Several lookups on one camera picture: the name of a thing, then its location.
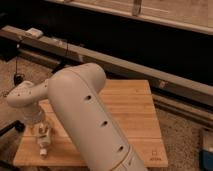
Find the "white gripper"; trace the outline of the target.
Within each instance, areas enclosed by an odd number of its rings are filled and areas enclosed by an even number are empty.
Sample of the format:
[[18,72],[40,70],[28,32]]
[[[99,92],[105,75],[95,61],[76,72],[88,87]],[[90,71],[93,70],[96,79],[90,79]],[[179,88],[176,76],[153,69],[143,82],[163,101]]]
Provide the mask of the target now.
[[[23,114],[25,123],[30,126],[30,132],[32,135],[36,134],[36,126],[35,124],[38,124],[40,122],[43,122],[45,120],[45,112],[43,110],[39,110],[34,113],[24,113]],[[43,123],[43,132],[46,134],[48,131],[51,130],[50,123],[46,122]]]

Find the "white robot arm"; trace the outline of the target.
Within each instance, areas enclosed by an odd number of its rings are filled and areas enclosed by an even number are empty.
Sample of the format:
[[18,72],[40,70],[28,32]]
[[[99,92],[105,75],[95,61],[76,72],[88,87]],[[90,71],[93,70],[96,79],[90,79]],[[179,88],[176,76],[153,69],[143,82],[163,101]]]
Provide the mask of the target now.
[[105,82],[95,63],[67,67],[38,85],[22,82],[7,103],[34,118],[41,112],[38,102],[47,99],[91,171],[148,171],[100,99]]

